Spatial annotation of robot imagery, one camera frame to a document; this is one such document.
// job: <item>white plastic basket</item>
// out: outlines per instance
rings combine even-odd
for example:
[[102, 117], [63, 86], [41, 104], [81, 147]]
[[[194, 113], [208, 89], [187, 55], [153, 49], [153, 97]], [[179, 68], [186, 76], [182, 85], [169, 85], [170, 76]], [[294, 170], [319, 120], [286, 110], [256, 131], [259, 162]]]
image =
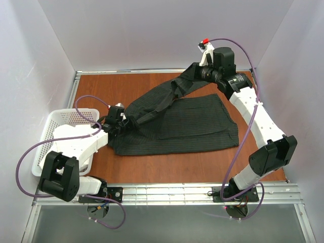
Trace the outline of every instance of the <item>white plastic basket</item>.
[[[88, 108], [80, 108], [79, 111], [82, 115], [90, 120], [97, 121], [99, 119], [99, 111], [96, 109], [88, 109]], [[89, 124], [89, 122], [83, 119], [75, 109], [62, 109], [62, 110], [54, 110], [49, 114], [42, 137], [40, 138], [41, 141], [49, 140], [53, 138], [54, 130], [61, 125], [68, 124], [68, 125], [80, 125], [80, 124]], [[39, 167], [39, 163], [42, 161], [44, 155], [47, 151], [51, 148], [53, 143], [46, 143], [37, 148], [36, 156], [31, 168], [31, 172], [35, 176], [41, 176], [42, 169]], [[89, 173], [92, 164], [92, 156], [89, 160], [88, 167], [80, 172], [80, 176], [84, 176]]]

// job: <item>white panel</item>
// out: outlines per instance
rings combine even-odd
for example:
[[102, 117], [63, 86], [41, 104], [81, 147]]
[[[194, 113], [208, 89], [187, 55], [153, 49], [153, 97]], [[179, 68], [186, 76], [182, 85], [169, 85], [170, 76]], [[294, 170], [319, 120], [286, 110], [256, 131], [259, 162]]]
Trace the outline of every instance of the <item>white panel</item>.
[[298, 140], [285, 172], [301, 189], [317, 242], [324, 242], [323, 13], [322, 1], [295, 0], [257, 69], [261, 100]]
[[[256, 65], [293, 0], [39, 2], [74, 69], [99, 71], [186, 68], [200, 61], [206, 37], [238, 41]], [[238, 69], [248, 69], [234, 51]]]
[[[47, 115], [67, 105], [74, 70], [37, 0], [0, 1], [0, 53], [0, 242], [20, 242], [32, 198], [16, 186], [16, 164], [39, 141]], [[20, 172], [30, 192], [33, 156]]]

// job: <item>wall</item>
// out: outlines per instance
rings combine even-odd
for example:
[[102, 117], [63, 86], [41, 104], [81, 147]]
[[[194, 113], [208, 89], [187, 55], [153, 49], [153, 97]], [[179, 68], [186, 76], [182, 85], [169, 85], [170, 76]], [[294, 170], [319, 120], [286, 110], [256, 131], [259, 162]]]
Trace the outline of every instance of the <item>wall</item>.
[[[38, 0], [75, 70], [186, 68], [204, 38], [259, 63], [293, 0]], [[218, 45], [233, 46], [229, 43]], [[239, 69], [249, 69], [234, 48]]]
[[[0, 53], [0, 242], [20, 242], [32, 198], [16, 186], [16, 164], [39, 141], [47, 115], [66, 107], [75, 72], [37, 0], [0, 1]], [[33, 156], [20, 171], [30, 192]]]
[[271, 117], [298, 140], [285, 172], [300, 187], [317, 242], [324, 242], [323, 12], [322, 1], [295, 0], [257, 69]]

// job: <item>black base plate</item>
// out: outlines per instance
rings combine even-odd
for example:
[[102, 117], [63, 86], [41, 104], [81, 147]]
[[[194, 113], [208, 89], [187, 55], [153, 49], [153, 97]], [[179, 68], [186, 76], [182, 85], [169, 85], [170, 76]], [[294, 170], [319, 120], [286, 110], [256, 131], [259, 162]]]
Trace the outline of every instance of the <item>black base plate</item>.
[[[122, 187], [107, 187], [108, 198], [113, 199], [119, 203], [123, 201], [123, 188]], [[85, 196], [79, 196], [79, 203], [81, 204], [102, 204], [102, 202], [97, 202], [96, 199], [88, 198]]]
[[[213, 186], [212, 191], [220, 191], [221, 187], [220, 186]], [[259, 201], [259, 196], [257, 193], [257, 189], [254, 187], [250, 191], [244, 193], [243, 195], [239, 196], [238, 199], [245, 198], [245, 196], [248, 196], [249, 201], [254, 201], [257, 202]], [[222, 199], [220, 196], [213, 196], [213, 202], [214, 203], [221, 203]]]

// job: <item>wooden table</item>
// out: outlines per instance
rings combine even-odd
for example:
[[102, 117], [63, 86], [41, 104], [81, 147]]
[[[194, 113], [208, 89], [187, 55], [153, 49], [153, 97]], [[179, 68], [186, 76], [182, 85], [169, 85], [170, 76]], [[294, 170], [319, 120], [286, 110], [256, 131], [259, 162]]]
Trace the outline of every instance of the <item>wooden table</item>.
[[[82, 95], [95, 95], [108, 104], [114, 105], [121, 102], [127, 107], [153, 87], [178, 75], [178, 73], [82, 75], [75, 99]], [[196, 90], [187, 97], [214, 93], [222, 99], [231, 118], [237, 123], [241, 141], [247, 125], [240, 113], [219, 92], [215, 84]], [[107, 113], [107, 108], [103, 104], [91, 98], [80, 100], [79, 108], [82, 107], [96, 108], [101, 115]], [[108, 183], [222, 182], [236, 150], [237, 147], [200, 153], [118, 156], [114, 154], [112, 148], [106, 146], [94, 155], [89, 175], [104, 178]], [[248, 164], [249, 155], [256, 150], [255, 140], [250, 133], [231, 171], [231, 177]], [[263, 180], [284, 181], [286, 178], [283, 170], [280, 169]]]

